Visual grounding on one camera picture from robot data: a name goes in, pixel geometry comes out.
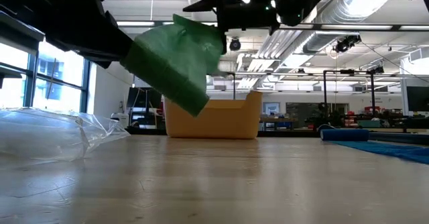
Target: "desk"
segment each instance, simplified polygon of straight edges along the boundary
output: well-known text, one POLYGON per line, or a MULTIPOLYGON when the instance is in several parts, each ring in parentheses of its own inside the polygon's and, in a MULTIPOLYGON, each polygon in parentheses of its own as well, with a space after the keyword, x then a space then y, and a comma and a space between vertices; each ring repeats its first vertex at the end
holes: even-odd
POLYGON ((427 165, 317 138, 133 135, 0 166, 0 223, 428 223, 427 165))
POLYGON ((263 123, 263 130, 267 131, 267 123, 274 123, 274 131, 277 131, 278 123, 290 123, 290 129, 294 129, 294 122, 297 119, 289 119, 289 118, 273 118, 273 117, 261 117, 259 120, 260 123, 263 123))

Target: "window frame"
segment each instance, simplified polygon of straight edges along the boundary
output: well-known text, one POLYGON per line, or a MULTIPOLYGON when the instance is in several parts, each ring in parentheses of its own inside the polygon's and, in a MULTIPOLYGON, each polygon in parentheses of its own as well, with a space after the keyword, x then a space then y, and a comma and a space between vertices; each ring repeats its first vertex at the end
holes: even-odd
POLYGON ((0 68, 7 68, 14 72, 27 76, 27 79, 25 81, 24 98, 22 103, 23 107, 33 107, 34 93, 37 87, 36 79, 42 79, 46 80, 47 82, 55 83, 57 85, 68 86, 80 90, 80 112, 86 113, 88 108, 88 82, 90 75, 90 62, 87 59, 84 59, 82 86, 78 86, 57 78, 51 78, 50 76, 46 76, 45 74, 38 73, 38 58, 39 50, 36 52, 36 55, 30 54, 28 52, 27 69, 0 62, 0 68))

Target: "green cloth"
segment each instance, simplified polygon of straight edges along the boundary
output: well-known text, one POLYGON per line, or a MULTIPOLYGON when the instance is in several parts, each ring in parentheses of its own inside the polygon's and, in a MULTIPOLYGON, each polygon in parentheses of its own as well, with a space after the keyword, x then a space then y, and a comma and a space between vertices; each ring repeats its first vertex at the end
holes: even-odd
POLYGON ((218 71, 222 41, 213 26, 179 15, 173 21, 137 36, 121 64, 197 116, 208 102, 206 74, 218 71))

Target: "orange plastic tub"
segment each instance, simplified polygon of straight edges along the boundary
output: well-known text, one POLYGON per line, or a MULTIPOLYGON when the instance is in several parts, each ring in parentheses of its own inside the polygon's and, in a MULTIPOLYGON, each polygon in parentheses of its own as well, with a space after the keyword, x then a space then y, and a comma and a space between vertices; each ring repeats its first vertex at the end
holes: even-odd
POLYGON ((254 139, 258 132, 262 93, 252 91, 246 100, 210 100, 193 117, 166 99, 166 128, 170 137, 254 139))

